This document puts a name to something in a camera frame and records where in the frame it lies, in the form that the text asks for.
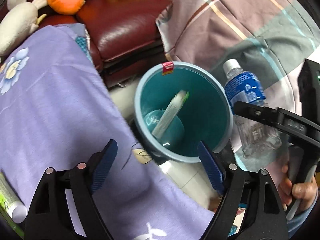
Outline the person's right hand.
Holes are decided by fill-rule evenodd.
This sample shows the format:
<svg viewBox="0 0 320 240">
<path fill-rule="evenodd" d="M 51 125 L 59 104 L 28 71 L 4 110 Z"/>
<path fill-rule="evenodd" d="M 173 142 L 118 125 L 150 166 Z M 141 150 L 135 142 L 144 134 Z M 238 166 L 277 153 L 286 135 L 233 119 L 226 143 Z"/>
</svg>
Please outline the person's right hand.
<svg viewBox="0 0 320 240">
<path fill-rule="evenodd" d="M 285 164 L 281 169 L 283 178 L 278 185 L 278 193 L 285 210 L 291 204 L 292 198 L 300 199 L 300 205 L 297 213 L 302 213 L 310 208 L 314 200 L 317 198 L 317 183 L 313 177 L 311 182 L 293 184 L 287 176 L 288 169 L 289 167 L 287 164 Z"/>
</svg>

